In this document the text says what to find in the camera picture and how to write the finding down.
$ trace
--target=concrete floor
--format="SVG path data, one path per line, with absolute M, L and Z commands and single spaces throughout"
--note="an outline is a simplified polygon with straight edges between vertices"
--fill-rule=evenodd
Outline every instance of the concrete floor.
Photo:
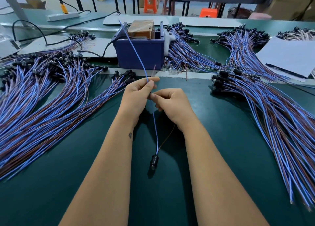
M 60 10 L 59 0 L 42 0 L 42 1 L 46 1 L 46 9 Z M 76 0 L 63 0 L 63 1 L 78 8 Z M 132 0 L 125 0 L 125 1 L 126 1 L 127 14 L 132 14 L 133 13 Z M 81 0 L 81 3 L 84 10 L 89 9 L 91 11 L 94 11 L 92 0 Z M 111 13 L 111 12 L 116 11 L 115 0 L 105 0 L 105 1 L 95 0 L 95 5 L 96 5 L 97 12 Z M 208 5 L 209 3 L 206 3 L 206 2 L 192 1 L 189 6 L 188 16 L 199 15 L 201 9 L 207 8 Z M 224 18 L 227 17 L 227 11 L 232 6 L 236 7 L 237 4 L 226 4 L 224 12 L 223 12 Z M 252 9 L 252 10 L 255 9 L 255 6 L 256 5 L 254 4 L 242 4 L 243 8 Z M 68 11 L 74 10 L 72 7 L 69 7 L 69 6 L 66 6 L 66 7 Z M 118 0 L 118 7 L 119 7 L 119 11 L 123 13 L 124 12 L 123 0 Z M 163 8 L 163 1 L 161 1 L 159 4 L 159 9 L 157 12 L 158 15 L 162 14 L 162 8 Z M 181 16 L 182 9 L 183 9 L 183 3 L 175 3 L 175 15 Z M 140 8 L 140 14 L 144 15 L 143 8 Z

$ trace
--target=power strip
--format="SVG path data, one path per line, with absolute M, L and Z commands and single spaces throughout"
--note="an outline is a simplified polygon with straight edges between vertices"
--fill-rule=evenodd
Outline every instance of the power strip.
M 47 15 L 47 21 L 58 21 L 66 20 L 80 17 L 78 12 L 69 12 L 69 13 L 55 13 Z

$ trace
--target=blue plastic box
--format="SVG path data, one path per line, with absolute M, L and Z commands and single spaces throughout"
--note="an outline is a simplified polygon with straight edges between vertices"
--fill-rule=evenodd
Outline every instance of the blue plastic box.
M 119 66 L 127 69 L 143 69 L 132 45 L 126 39 L 127 37 L 123 28 L 128 33 L 128 25 L 125 22 L 112 38 Z M 155 39 L 131 39 L 144 68 L 147 70 L 153 70 L 154 66 L 155 70 L 160 70 L 164 63 L 164 32 L 162 21 L 160 29 L 161 31 L 155 31 Z

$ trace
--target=orange stool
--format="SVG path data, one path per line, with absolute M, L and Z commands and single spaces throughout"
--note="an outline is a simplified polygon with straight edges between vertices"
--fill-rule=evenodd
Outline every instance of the orange stool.
M 210 18 L 216 18 L 218 16 L 218 10 L 217 9 L 209 9 L 209 8 L 202 8 L 199 17 L 210 17 Z
M 156 0 L 151 0 L 152 3 L 149 3 L 150 0 L 144 0 L 143 12 L 148 13 L 148 11 L 153 11 L 153 13 L 157 13 L 157 3 Z

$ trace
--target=green workbench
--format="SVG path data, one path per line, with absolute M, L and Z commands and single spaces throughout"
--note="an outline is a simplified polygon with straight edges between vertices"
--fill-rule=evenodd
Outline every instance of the green workbench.
M 0 18 L 0 22 L 9 23 L 6 21 Z M 264 29 L 270 34 L 293 29 L 296 25 L 315 28 L 313 23 L 242 21 L 250 28 Z M 200 33 L 222 31 L 190 29 Z M 229 56 L 228 50 L 209 45 L 210 38 L 200 37 L 200 45 L 194 48 L 218 61 L 225 60 Z M 109 76 L 100 74 L 90 87 L 89 94 L 93 97 L 109 84 Z M 206 79 L 186 81 L 184 78 L 162 77 L 157 85 L 158 89 L 184 90 L 223 158 L 271 226 L 314 225 L 315 213 L 309 212 L 299 198 L 294 205 L 290 204 L 274 156 L 252 120 L 246 102 L 211 96 L 211 81 Z M 315 97 L 288 85 L 277 84 L 277 87 L 315 114 Z M 0 183 L 1 226 L 56 226 L 59 223 L 102 145 L 120 100 L 121 95 L 111 99 L 51 151 L 13 179 Z M 134 131 L 129 225 L 197 225 L 184 138 L 177 128 L 159 153 L 155 174 L 148 174 L 156 147 L 153 110 L 153 104 L 148 102 Z M 164 113 L 156 112 L 155 116 L 159 142 L 163 142 L 173 124 Z

